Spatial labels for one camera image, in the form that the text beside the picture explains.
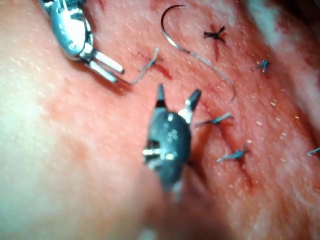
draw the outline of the skin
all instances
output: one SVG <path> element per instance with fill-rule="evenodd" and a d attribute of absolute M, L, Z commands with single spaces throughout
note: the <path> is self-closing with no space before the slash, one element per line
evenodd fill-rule
<path fill-rule="evenodd" d="M 0 239 L 134 239 L 146 225 L 164 239 L 320 238 L 320 157 L 306 154 L 320 145 L 319 9 L 209 2 L 185 1 L 164 25 L 233 81 L 233 102 L 225 81 L 163 36 L 161 15 L 179 2 L 88 1 L 95 46 L 124 79 L 159 48 L 129 88 L 65 58 L 37 1 L 0 0 Z M 203 39 L 222 25 L 225 44 Z M 253 71 L 263 59 L 267 75 Z M 180 204 L 142 166 L 159 83 L 173 111 L 202 90 L 193 123 L 234 117 L 191 125 Z M 216 162 L 244 143 L 243 158 Z"/>

